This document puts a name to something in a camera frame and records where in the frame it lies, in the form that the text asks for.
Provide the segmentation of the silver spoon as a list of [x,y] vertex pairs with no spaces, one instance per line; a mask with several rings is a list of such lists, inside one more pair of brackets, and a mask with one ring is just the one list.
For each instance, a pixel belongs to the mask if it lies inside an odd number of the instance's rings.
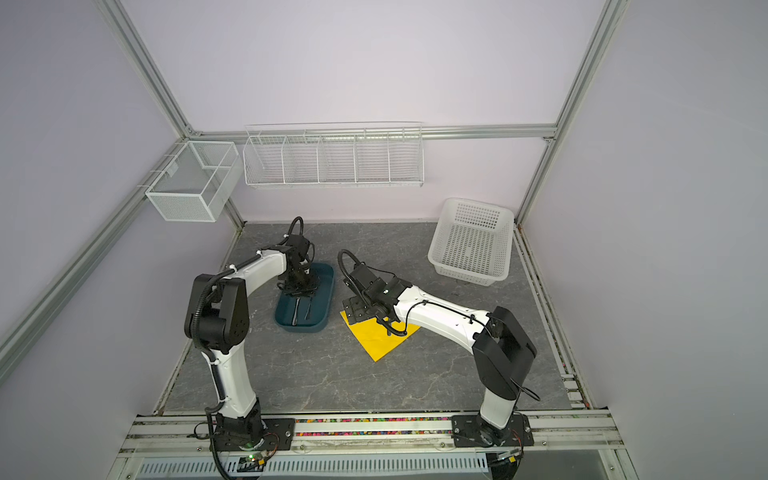
[[292,319],[291,319],[291,326],[292,327],[297,327],[298,324],[299,324],[299,313],[300,313],[300,310],[301,310],[301,303],[302,303],[302,298],[301,297],[297,297],[296,301],[295,301],[295,304],[294,304],[294,311],[293,311]]

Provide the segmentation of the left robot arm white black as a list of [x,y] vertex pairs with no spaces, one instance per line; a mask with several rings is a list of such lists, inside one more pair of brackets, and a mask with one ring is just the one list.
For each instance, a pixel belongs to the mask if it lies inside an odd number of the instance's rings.
[[312,297],[319,286],[311,271],[313,260],[314,244],[304,235],[303,218],[297,216],[279,242],[194,280],[184,332],[207,360],[213,378],[217,404],[209,412],[229,419],[258,413],[242,347],[250,328],[248,297],[272,280],[288,297]]

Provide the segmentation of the white vent grille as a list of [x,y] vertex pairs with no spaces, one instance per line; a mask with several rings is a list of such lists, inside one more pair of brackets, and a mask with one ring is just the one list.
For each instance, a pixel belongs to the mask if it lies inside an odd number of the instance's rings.
[[[260,464],[250,456],[221,461],[231,478],[352,478],[490,472],[486,456],[477,453],[395,455],[277,455]],[[208,457],[150,458],[142,462],[135,479],[219,479]]]

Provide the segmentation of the white mesh wall box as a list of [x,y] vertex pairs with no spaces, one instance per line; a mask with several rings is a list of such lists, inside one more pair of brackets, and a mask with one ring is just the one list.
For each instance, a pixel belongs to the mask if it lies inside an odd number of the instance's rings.
[[233,142],[187,141],[171,156],[145,196],[168,222],[213,223],[243,175]]

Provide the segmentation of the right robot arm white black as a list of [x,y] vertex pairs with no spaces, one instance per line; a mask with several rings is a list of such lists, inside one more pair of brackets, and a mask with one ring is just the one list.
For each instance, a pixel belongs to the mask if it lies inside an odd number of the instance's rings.
[[393,274],[362,261],[347,249],[337,254],[343,283],[353,292],[344,301],[349,320],[374,321],[387,334],[406,337],[417,326],[454,342],[472,354],[485,388],[478,429],[500,440],[511,433],[517,402],[525,394],[540,397],[524,386],[538,355],[530,336],[514,314],[501,306],[492,311],[472,309],[431,295]]

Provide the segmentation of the teal plastic tray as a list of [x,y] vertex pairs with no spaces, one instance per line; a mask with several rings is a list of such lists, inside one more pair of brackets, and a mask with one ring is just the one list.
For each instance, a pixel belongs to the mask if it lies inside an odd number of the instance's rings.
[[[312,266],[312,272],[317,277],[318,287],[311,295],[301,297],[302,303],[299,313],[299,324],[297,327],[291,326],[294,304],[297,297],[285,293],[280,295],[275,309],[274,319],[279,327],[288,332],[317,333],[323,330],[328,324],[335,284],[335,271],[329,264],[316,263]],[[303,322],[302,320],[307,307],[308,297],[313,298],[313,304],[308,321]]]

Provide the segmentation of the silver fork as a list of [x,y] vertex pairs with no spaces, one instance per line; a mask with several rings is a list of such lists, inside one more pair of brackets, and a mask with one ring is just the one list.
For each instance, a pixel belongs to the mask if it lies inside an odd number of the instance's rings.
[[303,320],[302,320],[303,322],[307,322],[308,321],[308,319],[310,317],[310,314],[311,314],[312,304],[313,304],[313,298],[312,297],[308,297],[307,298],[307,307],[306,307],[305,314],[304,314],[304,317],[303,317]]

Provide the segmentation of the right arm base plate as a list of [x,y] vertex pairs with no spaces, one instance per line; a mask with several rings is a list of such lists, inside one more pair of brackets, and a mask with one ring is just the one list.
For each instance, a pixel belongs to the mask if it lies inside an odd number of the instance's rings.
[[451,417],[451,435],[459,448],[529,447],[534,445],[529,419],[514,411],[503,428],[496,428],[479,414]]

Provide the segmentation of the white plastic perforated basket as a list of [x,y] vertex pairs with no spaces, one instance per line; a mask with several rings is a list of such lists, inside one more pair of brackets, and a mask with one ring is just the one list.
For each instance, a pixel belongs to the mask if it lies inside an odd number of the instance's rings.
[[428,260],[440,275],[490,286],[509,274],[514,213],[484,202],[449,198],[443,203]]

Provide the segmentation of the aluminium front rail frame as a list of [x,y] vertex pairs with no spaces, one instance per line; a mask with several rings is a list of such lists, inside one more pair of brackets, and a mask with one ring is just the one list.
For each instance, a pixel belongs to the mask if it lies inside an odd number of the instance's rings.
[[459,448],[451,435],[451,417],[474,412],[281,414],[296,426],[291,448],[284,451],[217,452],[195,415],[138,417],[120,447],[108,474],[111,479],[135,479],[150,458],[208,457],[222,478],[231,478],[221,461],[250,456],[262,464],[280,455],[395,455],[477,453],[486,456],[490,478],[494,468],[519,465],[534,453],[588,451],[609,479],[637,476],[612,415],[606,410],[521,412],[529,419],[534,445],[529,447]]

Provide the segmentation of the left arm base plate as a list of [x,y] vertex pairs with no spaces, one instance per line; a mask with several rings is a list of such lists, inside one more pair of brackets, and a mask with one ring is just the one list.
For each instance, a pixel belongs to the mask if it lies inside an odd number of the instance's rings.
[[291,448],[295,420],[288,417],[257,419],[246,422],[217,416],[211,425],[217,452],[274,452]]

